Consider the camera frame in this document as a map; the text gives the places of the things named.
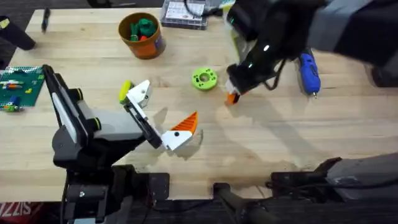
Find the orange block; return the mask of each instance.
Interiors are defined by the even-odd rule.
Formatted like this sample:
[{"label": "orange block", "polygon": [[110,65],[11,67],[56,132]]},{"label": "orange block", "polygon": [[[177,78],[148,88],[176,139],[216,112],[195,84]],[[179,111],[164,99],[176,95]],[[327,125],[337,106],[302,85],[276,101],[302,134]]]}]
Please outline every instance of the orange block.
[{"label": "orange block", "polygon": [[190,131],[192,134],[195,133],[198,125],[198,113],[195,111],[176,127],[172,128],[171,131]]}]

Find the white plastic piece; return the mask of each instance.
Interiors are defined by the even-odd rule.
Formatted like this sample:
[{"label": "white plastic piece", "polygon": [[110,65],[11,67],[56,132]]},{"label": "white plastic piece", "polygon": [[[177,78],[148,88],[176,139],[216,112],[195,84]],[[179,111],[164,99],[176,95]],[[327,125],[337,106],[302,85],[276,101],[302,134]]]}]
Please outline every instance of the white plastic piece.
[{"label": "white plastic piece", "polygon": [[72,138],[73,142],[77,143],[76,129],[73,127],[73,124],[70,121],[70,118],[56,93],[52,93],[52,101],[54,102],[55,108],[57,109],[57,112],[60,115],[61,123],[65,125],[65,127],[67,127],[68,133]]},{"label": "white plastic piece", "polygon": [[229,79],[227,79],[225,83],[225,88],[229,94],[235,94],[235,93],[240,94],[239,91],[235,88],[235,86],[231,83],[231,80]]},{"label": "white plastic piece", "polygon": [[135,102],[137,102],[141,108],[144,108],[148,104],[151,93],[152,87],[150,86],[150,81],[145,80],[129,90],[127,93],[127,97],[130,100],[131,98],[134,98]]},{"label": "white plastic piece", "polygon": [[[134,105],[140,116],[145,120],[148,120],[148,117],[146,116],[142,108],[145,107],[146,104],[148,103],[151,93],[152,93],[152,88],[150,86],[150,81],[145,80],[139,85],[135,86],[133,89],[129,90],[126,95],[129,101]],[[152,128],[154,129],[156,134],[161,138],[163,146],[166,149],[170,149],[172,151],[184,145],[193,136],[193,134],[190,131],[166,131],[165,133],[160,134],[155,127]]]},{"label": "white plastic piece", "polygon": [[192,138],[190,131],[166,131],[162,136],[163,146],[171,151],[189,142]]}]

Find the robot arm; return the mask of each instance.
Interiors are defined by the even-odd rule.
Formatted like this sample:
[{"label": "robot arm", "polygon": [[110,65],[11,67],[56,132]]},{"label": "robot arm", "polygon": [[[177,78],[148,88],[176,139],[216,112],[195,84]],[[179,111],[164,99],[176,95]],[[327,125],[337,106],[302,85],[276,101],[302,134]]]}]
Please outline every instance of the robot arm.
[{"label": "robot arm", "polygon": [[[228,67],[227,90],[242,95],[261,83],[273,90],[284,61],[306,46],[398,72],[397,10],[398,1],[391,0],[237,0],[227,21],[256,44],[240,64]],[[274,77],[273,85],[266,83]]]}]

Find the green plastic part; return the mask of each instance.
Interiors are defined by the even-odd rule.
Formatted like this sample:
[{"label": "green plastic part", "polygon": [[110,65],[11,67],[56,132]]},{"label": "green plastic part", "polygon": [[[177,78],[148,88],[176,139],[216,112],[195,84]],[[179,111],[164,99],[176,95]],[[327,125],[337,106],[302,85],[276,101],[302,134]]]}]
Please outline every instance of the green plastic part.
[{"label": "green plastic part", "polygon": [[138,41],[138,31],[139,31],[138,24],[130,23],[130,29],[131,29],[130,40]]},{"label": "green plastic part", "polygon": [[217,73],[210,68],[199,68],[192,75],[192,84],[198,90],[210,90],[217,85]]},{"label": "green plastic part", "polygon": [[138,21],[139,32],[140,35],[144,35],[146,37],[152,37],[156,32],[156,27],[154,22],[150,21],[149,19],[140,19]]},{"label": "green plastic part", "polygon": [[[44,82],[42,67],[7,67],[3,75],[0,76],[0,82],[7,82],[8,80],[16,80],[24,82],[24,84],[22,88],[15,90],[3,90],[3,85],[0,85],[0,106],[7,105],[11,96],[17,96],[19,98],[18,106],[35,105]],[[32,91],[30,93],[25,93],[25,91],[29,89],[32,89]]]}]

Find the wooden tabletop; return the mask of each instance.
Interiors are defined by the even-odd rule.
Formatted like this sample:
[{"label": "wooden tabletop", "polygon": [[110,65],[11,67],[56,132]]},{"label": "wooden tabletop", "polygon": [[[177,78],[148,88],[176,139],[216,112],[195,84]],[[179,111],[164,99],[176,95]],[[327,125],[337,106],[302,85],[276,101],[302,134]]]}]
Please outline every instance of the wooden tabletop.
[{"label": "wooden tabletop", "polygon": [[[27,33],[34,50],[17,49],[12,66],[44,63],[69,87],[80,87],[92,108],[122,111],[123,81],[152,82],[144,111],[164,130],[198,111],[193,141],[176,152],[147,142],[121,159],[139,172],[168,172],[170,198],[210,198],[214,182],[228,182],[243,197],[267,197],[264,182],[273,171],[312,170],[331,157],[359,158],[396,152],[398,91],[373,87],[363,64],[315,52],[322,80],[319,99],[300,89],[299,72],[288,63],[279,87],[264,86],[226,106],[226,68],[233,63],[222,21],[208,29],[162,28],[167,46],[153,60],[139,60],[119,38],[123,17],[160,9],[52,10],[41,33],[43,10],[34,12]],[[219,84],[202,92],[191,86],[200,67],[218,72]],[[54,109],[44,85],[36,106],[18,114],[0,113],[0,202],[60,200],[65,171],[52,163]]]}]

